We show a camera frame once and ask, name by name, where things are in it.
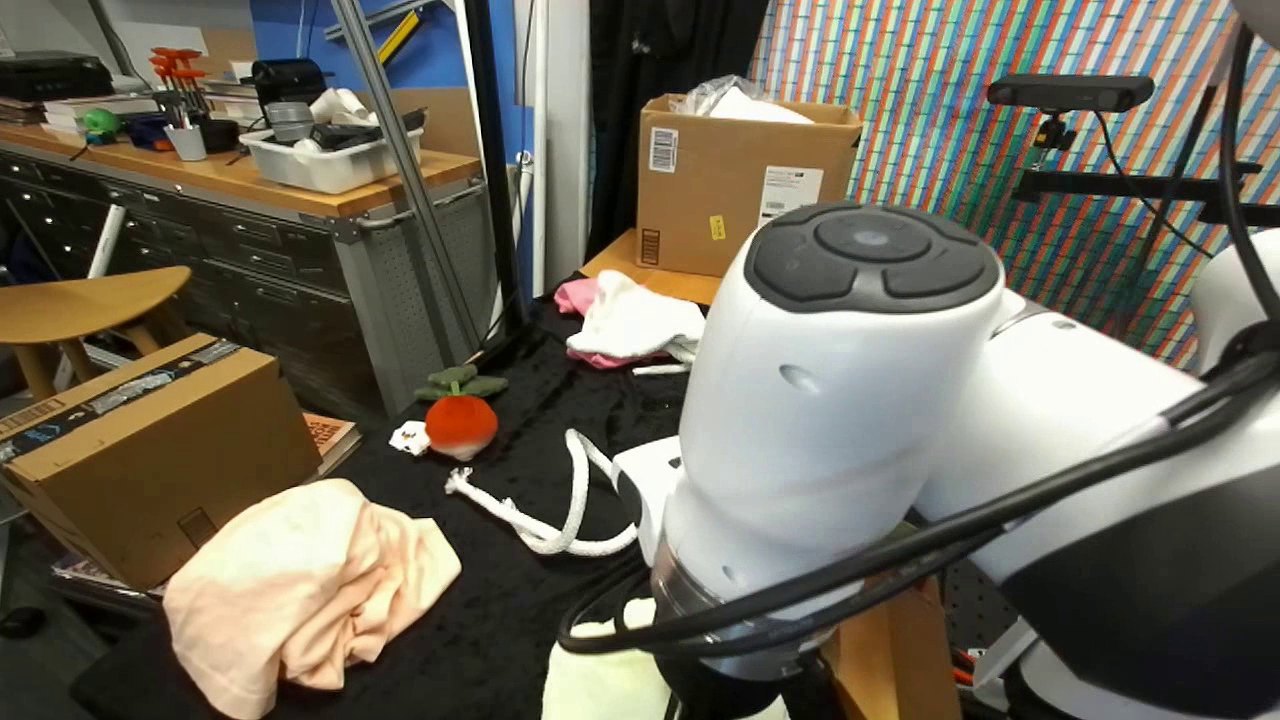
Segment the white label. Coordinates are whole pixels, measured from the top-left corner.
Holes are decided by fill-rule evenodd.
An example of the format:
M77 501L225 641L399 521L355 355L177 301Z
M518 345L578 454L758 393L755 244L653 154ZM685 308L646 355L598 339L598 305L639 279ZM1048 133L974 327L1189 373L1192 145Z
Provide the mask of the white label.
M824 192L818 167L768 165L755 225L768 225L790 208L814 206L818 192Z
M646 173L672 177L678 165L678 133L676 129L653 129L646 133Z

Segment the wooden chair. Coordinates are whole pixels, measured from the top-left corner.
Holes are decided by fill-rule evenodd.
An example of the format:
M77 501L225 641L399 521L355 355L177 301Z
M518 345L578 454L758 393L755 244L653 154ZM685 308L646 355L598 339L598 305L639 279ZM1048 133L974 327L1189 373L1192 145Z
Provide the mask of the wooden chair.
M30 399L57 393L57 355L77 382L96 368L83 336L120 334L135 353L154 353L160 308L190 279L190 268L146 268L96 279L52 279L0 288L0 345L11 349Z

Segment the pink towel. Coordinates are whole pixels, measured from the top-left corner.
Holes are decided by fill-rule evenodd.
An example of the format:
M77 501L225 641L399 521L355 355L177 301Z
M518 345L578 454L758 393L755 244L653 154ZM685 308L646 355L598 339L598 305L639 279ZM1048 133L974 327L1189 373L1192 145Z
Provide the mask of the pink towel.
M367 506L347 482L268 495L163 590L170 648L225 716L268 716L276 679L336 693L459 576L432 521Z

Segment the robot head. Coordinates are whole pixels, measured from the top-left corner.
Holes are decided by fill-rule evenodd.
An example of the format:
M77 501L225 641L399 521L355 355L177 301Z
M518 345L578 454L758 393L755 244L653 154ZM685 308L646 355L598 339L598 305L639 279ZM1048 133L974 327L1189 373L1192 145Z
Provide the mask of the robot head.
M1231 0L1252 37L1266 40L1280 47L1280 0Z

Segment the metal pole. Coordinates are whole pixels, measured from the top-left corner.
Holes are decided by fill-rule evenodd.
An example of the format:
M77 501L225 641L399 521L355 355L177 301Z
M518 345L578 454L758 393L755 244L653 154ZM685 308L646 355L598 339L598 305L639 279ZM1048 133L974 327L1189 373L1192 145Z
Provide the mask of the metal pole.
M388 78L382 78L382 69L377 63L377 47L370 47L370 34L367 34L367 24L363 24L363 10L361 10L361 0L330 0L330 12L336 12L336 22L344 24L347 47L350 47L355 69L361 69L361 78L363 78L363 88L367 88L367 96L370 96L370 107L377 107L377 118L378 118L378 125L382 125L382 142L388 142L388 147L392 147L392 158L397 158L397 165L399 165L399 186L405 186L405 198L406 198L406 208L412 208L412 225L417 225L417 232L420 232L420 244L432 250L432 265L437 265L439 278L442 278L442 291L432 291L426 258L424 258L424 250L412 239L412 244L406 244L406 260L412 260L412 278L417 278L417 288L420 288L424 308L426 308L426 324L432 324L442 355L465 359L465 355L481 345L481 334L470 327L476 318L470 318L469 298L465 298L465 288L459 288L459 279L456 279L456 268L450 268L450 258L447 258L447 244L442 244L442 232L439 232L439 221L437 221L426 186L424 186L424 177L420 177L417 154L412 154L412 145L406 145L406 133L405 133L405 125L399 125L399 114L397 114ZM459 336L465 336L469 349L456 349L456 345L450 345L447 324L442 324L442 318L439 318L439 308L437 308L437 298L442 298L447 308L459 318Z

